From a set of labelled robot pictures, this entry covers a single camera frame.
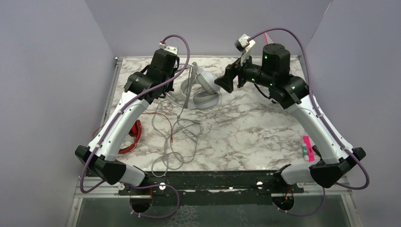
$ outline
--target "white headset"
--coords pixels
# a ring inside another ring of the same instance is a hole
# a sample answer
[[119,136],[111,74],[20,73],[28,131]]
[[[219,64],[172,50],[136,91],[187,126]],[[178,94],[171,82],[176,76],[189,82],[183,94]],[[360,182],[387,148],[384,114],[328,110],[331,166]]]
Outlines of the white headset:
[[[196,62],[188,64],[190,78],[184,80],[179,89],[179,94],[168,92],[166,97],[172,103],[187,109],[209,109],[216,106],[220,100],[220,86],[214,83],[215,77],[208,71],[198,67]],[[188,97],[188,89],[194,84],[200,84],[202,91],[197,92],[192,98]]]

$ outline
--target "red strap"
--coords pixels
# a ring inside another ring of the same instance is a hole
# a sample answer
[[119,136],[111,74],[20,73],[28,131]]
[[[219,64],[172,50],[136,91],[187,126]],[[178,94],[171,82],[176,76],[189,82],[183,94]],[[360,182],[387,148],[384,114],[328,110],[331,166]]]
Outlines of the red strap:
[[134,142],[127,148],[121,149],[118,154],[126,154],[128,152],[131,152],[134,150],[138,144],[138,141],[140,139],[140,136],[142,135],[142,124],[140,123],[140,120],[137,120],[135,124],[132,126],[132,132],[133,134],[130,134],[131,136],[135,136]]

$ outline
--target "red cable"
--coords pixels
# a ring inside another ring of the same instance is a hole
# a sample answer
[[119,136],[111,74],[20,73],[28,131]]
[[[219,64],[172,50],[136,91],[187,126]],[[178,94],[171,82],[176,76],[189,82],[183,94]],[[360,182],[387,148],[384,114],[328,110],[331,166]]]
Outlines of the red cable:
[[269,44],[269,40],[267,39],[266,33],[263,33],[263,34],[264,34],[264,39],[266,40],[266,44]]
[[97,131],[98,131],[99,129],[101,129],[105,124],[106,124],[106,123],[104,123],[102,126],[100,126],[99,128],[97,128],[97,129],[93,132],[93,134],[92,134],[92,137],[93,137],[93,138],[95,137],[95,134],[97,133]]
[[291,188],[289,188],[289,189],[288,189],[288,191],[287,191],[287,193],[286,193],[286,195],[285,195],[285,196],[287,196],[287,194],[288,194],[290,191],[291,191]]

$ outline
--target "gray cable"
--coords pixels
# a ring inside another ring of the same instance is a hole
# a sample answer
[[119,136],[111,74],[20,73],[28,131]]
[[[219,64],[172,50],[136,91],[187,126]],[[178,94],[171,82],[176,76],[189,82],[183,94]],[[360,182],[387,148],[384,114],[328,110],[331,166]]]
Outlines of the gray cable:
[[214,118],[214,117],[217,115],[218,111],[219,111],[220,108],[221,108],[221,105],[223,104],[223,96],[221,95],[220,92],[218,92],[218,95],[220,96],[220,100],[219,100],[220,104],[218,104],[218,108],[217,108],[217,110],[214,112],[212,118]]
[[[194,123],[190,119],[181,118],[181,115],[183,114],[184,108],[188,105],[189,97],[190,97],[190,94],[191,94],[191,89],[192,89],[192,86],[193,86],[194,81],[195,81],[196,76],[197,76],[197,73],[196,73],[197,70],[198,70],[197,68],[198,68],[198,65],[196,64],[196,62],[194,62],[192,64],[192,66],[190,67],[190,72],[188,74],[188,87],[186,89],[187,98],[186,98],[185,103],[184,103],[184,105],[183,105],[183,107],[181,109],[181,112],[177,115],[177,121],[175,121],[175,123],[173,124],[172,133],[170,133],[169,136],[165,135],[164,133],[162,133],[159,129],[157,129],[155,127],[154,122],[155,122],[156,114],[153,115],[153,118],[152,118],[152,126],[153,126],[153,128],[165,138],[163,154],[160,157],[156,158],[156,160],[154,160],[153,163],[152,163],[151,172],[152,172],[153,176],[155,176],[155,177],[163,177],[163,176],[165,176],[165,174],[167,173],[168,170],[180,169],[184,164],[191,163],[195,159],[197,146],[198,146],[199,135],[201,134],[202,128],[201,128],[201,126],[199,124]],[[159,106],[160,106],[160,104],[157,105],[157,107],[155,109],[155,112],[157,112]],[[181,124],[181,122],[184,122],[184,121],[191,122],[191,124],[183,126]],[[199,127],[199,132],[198,133],[193,133],[192,131],[188,130],[189,127],[194,126],[194,125],[197,125]],[[188,138],[190,138],[195,143],[195,148],[194,148],[194,151],[193,151],[193,155],[191,155],[191,159],[189,161],[185,161],[184,157],[182,156],[182,154],[179,153],[179,152],[174,151],[174,149],[173,149],[173,144],[171,143],[171,137],[174,134],[176,134],[177,132],[179,132],[179,131],[182,131]],[[172,168],[172,167],[169,166],[169,161],[168,160],[169,160],[169,156],[170,155],[174,155],[174,157],[178,160],[178,162],[180,162],[180,165],[178,167]],[[155,164],[157,162],[160,162],[160,161],[163,162],[163,164],[166,167],[166,170],[164,171],[164,173],[162,175],[156,175],[154,173],[153,169],[154,169]]]

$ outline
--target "black metal base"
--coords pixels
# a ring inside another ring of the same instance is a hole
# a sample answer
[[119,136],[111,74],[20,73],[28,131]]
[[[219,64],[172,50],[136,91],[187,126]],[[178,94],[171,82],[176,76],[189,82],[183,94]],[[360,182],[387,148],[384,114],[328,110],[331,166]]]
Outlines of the black metal base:
[[[275,178],[276,170],[261,171],[183,171],[167,172],[165,177],[148,177],[141,186],[165,183],[180,194],[180,205],[272,205],[272,193],[303,193],[297,185],[284,186]],[[150,195],[150,190],[133,190],[126,187],[119,195]],[[174,191],[152,188],[152,199],[131,199],[133,203],[152,203],[152,206],[174,206],[177,203]]]

